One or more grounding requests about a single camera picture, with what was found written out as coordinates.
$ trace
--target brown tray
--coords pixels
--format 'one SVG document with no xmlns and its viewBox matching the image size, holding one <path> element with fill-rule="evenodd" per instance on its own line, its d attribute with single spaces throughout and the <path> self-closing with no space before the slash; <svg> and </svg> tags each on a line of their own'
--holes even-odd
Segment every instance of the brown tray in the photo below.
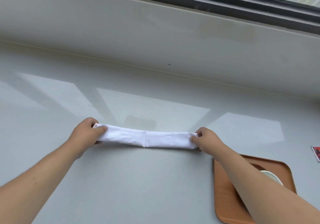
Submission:
<svg viewBox="0 0 320 224">
<path fill-rule="evenodd" d="M 242 155 L 242 157 L 251 164 L 258 164 L 274 173 L 286 188 L 297 193 L 291 170 L 285 163 L 247 155 Z M 230 224 L 255 224 L 221 164 L 215 160 L 213 160 L 213 164 L 214 209 L 218 218 L 222 222 Z"/>
</svg>

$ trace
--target white bowl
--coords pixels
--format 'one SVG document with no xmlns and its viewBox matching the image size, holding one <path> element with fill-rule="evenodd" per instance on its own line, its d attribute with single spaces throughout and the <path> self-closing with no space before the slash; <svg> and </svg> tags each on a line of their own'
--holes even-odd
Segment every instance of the white bowl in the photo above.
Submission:
<svg viewBox="0 0 320 224">
<path fill-rule="evenodd" d="M 274 181 L 278 182 L 279 184 L 283 185 L 283 183 L 280 181 L 280 179 L 273 173 L 266 171 L 266 170 L 261 170 L 262 173 L 264 173 L 266 176 L 272 178 Z"/>
</svg>

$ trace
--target table surface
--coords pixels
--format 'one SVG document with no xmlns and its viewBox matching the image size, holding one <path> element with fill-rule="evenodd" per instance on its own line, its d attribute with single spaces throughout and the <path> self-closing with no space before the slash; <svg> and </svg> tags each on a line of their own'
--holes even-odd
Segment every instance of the table surface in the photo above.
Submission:
<svg viewBox="0 0 320 224">
<path fill-rule="evenodd" d="M 239 153 L 285 162 L 320 209 L 318 105 L 125 65 L 0 47 L 0 185 L 61 145 L 84 118 L 122 127 L 214 130 Z M 105 144 L 74 162 L 34 223 L 220 223 L 212 157 Z"/>
</svg>

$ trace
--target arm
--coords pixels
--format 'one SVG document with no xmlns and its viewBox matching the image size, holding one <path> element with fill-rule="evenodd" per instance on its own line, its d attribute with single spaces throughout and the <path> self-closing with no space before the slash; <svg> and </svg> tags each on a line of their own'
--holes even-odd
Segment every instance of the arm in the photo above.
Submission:
<svg viewBox="0 0 320 224">
<path fill-rule="evenodd" d="M 106 127 L 93 129 L 95 123 L 98 123 L 95 119 L 86 118 L 58 149 L 0 187 L 0 223 L 33 222 L 73 162 L 107 130 Z"/>
<path fill-rule="evenodd" d="M 304 199 L 267 177 L 207 128 L 190 140 L 220 162 L 257 224 L 316 224 L 320 212 Z"/>
</svg>

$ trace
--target white cloth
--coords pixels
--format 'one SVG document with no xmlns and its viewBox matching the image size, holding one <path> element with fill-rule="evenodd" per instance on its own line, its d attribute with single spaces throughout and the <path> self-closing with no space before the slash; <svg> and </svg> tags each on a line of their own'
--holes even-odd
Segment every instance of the white cloth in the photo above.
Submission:
<svg viewBox="0 0 320 224">
<path fill-rule="evenodd" d="M 191 136 L 197 136 L 196 133 L 142 131 L 107 124 L 95 124 L 93 128 L 100 126 L 107 126 L 108 130 L 98 141 L 113 141 L 140 147 L 197 148 L 189 140 Z"/>
</svg>

